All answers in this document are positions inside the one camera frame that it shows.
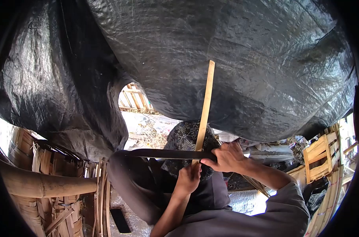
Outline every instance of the gray shirt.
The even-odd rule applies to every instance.
[[[178,236],[304,236],[310,215],[297,184],[290,182],[266,202],[262,214],[229,210],[201,211],[187,216],[166,237]]]

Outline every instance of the sleeve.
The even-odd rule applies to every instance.
[[[255,215],[274,236],[304,236],[310,221],[302,193],[290,182],[266,202],[265,213]]]

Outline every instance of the cloth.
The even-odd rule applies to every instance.
[[[109,158],[107,173],[112,187],[135,214],[149,225],[156,224],[171,195],[163,193],[156,184],[148,160],[125,156],[125,151],[121,150]],[[203,210],[232,210],[228,206],[229,202],[223,174],[214,172],[208,180],[200,181],[198,188],[191,194],[185,215]]]
[[[201,211],[183,219],[174,236],[304,236],[309,212],[298,185],[291,182],[266,202],[265,213],[248,216],[229,210]]]
[[[164,149],[167,150],[195,150],[198,137],[200,120],[183,121],[177,124],[167,137],[167,143]],[[209,125],[206,126],[205,139],[203,141],[202,151],[210,152],[219,147],[219,142],[214,136],[214,132]],[[191,160],[166,160],[162,169],[170,175],[178,178],[178,172],[186,165],[191,164]],[[214,170],[202,164],[201,180],[209,179]]]

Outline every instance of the forearm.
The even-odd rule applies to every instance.
[[[246,160],[239,167],[238,173],[252,177],[273,190],[285,187],[292,181],[296,183],[296,180],[287,173],[259,164],[251,159]]]
[[[172,195],[166,210],[154,226],[150,237],[163,237],[177,228],[181,224],[189,198],[190,195],[184,198]]]

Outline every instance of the machete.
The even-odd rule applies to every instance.
[[[189,150],[161,150],[161,149],[136,149],[121,150],[116,153],[133,157],[146,157],[157,159],[177,159],[177,160],[201,160],[208,158],[216,161],[216,156],[211,152],[189,151]]]

